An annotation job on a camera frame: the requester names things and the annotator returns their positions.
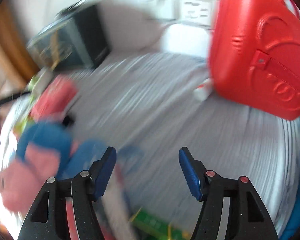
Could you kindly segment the green carton box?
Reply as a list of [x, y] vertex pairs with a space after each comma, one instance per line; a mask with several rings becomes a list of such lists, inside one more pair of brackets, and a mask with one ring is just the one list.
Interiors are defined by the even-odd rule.
[[143, 208], [133, 214], [129, 221], [134, 227], [156, 239], [191, 239], [188, 232], [174, 227], [171, 223], [150, 214]]

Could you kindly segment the pink pouch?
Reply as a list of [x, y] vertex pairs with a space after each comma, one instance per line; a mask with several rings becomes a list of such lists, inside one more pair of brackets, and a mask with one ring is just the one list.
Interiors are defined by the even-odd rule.
[[75, 98], [78, 89], [75, 83], [63, 75], [57, 76], [43, 91], [30, 111], [35, 121], [63, 121], [66, 109]]

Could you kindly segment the red bear suitcase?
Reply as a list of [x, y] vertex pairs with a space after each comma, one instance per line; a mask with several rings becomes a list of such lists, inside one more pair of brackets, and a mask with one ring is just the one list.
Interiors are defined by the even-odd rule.
[[287, 0], [220, 0], [209, 68], [223, 98], [300, 116], [300, 13]]

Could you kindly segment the black gift box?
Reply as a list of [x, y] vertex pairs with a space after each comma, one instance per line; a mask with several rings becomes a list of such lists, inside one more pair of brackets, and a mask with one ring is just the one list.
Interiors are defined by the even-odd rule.
[[61, 10], [29, 40], [27, 51], [40, 68], [96, 69], [110, 53], [98, 4], [80, 0]]

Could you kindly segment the white wall socket panel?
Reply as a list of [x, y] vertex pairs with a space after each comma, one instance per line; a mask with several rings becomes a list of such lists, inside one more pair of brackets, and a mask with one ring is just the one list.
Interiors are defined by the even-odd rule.
[[142, 0], [150, 19], [209, 28], [218, 0]]

